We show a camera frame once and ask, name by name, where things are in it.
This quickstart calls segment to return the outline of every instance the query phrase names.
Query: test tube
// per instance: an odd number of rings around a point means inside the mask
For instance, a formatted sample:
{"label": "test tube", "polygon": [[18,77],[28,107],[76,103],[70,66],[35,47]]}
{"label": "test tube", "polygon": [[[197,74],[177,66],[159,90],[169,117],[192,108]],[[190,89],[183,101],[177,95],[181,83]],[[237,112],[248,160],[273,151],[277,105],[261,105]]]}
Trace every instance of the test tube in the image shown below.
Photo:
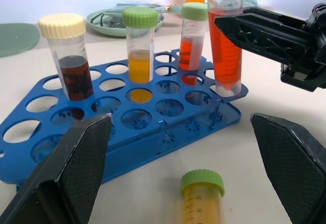
{"label": "test tube", "polygon": [[77,14],[52,14],[39,19],[47,38],[65,96],[72,101],[93,95],[83,34],[84,18]]}
{"label": "test tube", "polygon": [[[204,36],[207,27],[207,5],[203,3],[185,3],[182,6],[183,17],[179,67],[184,70],[198,70],[202,56]],[[195,86],[197,77],[187,75],[182,78],[185,84]]]}
{"label": "test tube", "polygon": [[214,20],[219,16],[237,15],[242,12],[242,0],[208,0],[215,89],[222,97],[231,97],[241,92],[242,50],[224,36],[214,24]]}
{"label": "test tube", "polygon": [[221,176],[210,170],[195,170],[181,179],[182,224],[223,224]]}
{"label": "test tube", "polygon": [[[158,12],[146,7],[132,7],[123,11],[123,23],[127,31],[129,79],[145,84],[153,79],[154,27]],[[134,90],[130,98],[136,103],[145,103],[152,98],[147,90]]]}

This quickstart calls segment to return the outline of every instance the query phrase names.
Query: dark brown liquid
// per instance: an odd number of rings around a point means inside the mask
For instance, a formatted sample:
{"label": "dark brown liquid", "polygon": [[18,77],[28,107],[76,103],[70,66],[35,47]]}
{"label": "dark brown liquid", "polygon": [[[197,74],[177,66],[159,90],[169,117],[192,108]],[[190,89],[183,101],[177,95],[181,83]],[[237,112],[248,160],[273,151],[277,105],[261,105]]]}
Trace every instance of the dark brown liquid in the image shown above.
{"label": "dark brown liquid", "polygon": [[82,56],[71,55],[59,60],[68,97],[80,101],[93,95],[90,68]]}

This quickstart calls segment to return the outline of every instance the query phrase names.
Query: green mat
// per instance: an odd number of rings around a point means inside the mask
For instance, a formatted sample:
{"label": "green mat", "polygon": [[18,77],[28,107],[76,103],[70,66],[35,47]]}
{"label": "green mat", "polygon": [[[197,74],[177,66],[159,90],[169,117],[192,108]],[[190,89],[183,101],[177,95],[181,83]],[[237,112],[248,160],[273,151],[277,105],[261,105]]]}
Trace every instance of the green mat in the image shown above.
{"label": "green mat", "polygon": [[0,24],[0,58],[31,50],[39,39],[39,30],[32,24]]}

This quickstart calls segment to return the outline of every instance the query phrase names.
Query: tube cap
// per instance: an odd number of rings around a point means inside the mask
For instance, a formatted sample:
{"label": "tube cap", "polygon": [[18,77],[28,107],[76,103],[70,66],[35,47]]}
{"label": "tube cap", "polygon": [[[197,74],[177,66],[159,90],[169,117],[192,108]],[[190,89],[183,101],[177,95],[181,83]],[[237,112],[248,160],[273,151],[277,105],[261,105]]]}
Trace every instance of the tube cap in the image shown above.
{"label": "tube cap", "polygon": [[183,175],[183,177],[181,178],[181,194],[184,194],[184,189],[192,184],[195,183],[211,183],[216,185],[220,191],[221,191],[221,196],[224,196],[224,184],[223,184],[223,180],[222,177],[214,172],[214,171],[210,171],[210,170],[194,170],[191,172],[188,172],[186,174]]}
{"label": "tube cap", "polygon": [[39,19],[38,24],[45,38],[72,38],[86,32],[84,18],[78,14],[46,15]]}
{"label": "tube cap", "polygon": [[208,7],[203,3],[185,3],[182,5],[181,15],[185,19],[205,21],[208,19]]}
{"label": "tube cap", "polygon": [[158,23],[158,12],[146,7],[132,7],[122,12],[123,24],[132,28],[152,28]]}

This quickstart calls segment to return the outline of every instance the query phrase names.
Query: yellow tube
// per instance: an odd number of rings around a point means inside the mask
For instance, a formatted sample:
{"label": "yellow tube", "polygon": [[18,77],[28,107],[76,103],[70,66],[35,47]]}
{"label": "yellow tube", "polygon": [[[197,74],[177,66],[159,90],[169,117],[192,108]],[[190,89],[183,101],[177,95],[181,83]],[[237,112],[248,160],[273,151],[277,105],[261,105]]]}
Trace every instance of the yellow tube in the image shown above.
{"label": "yellow tube", "polygon": [[209,170],[196,170],[187,174],[181,180],[183,208],[180,223],[224,224],[222,178]]}

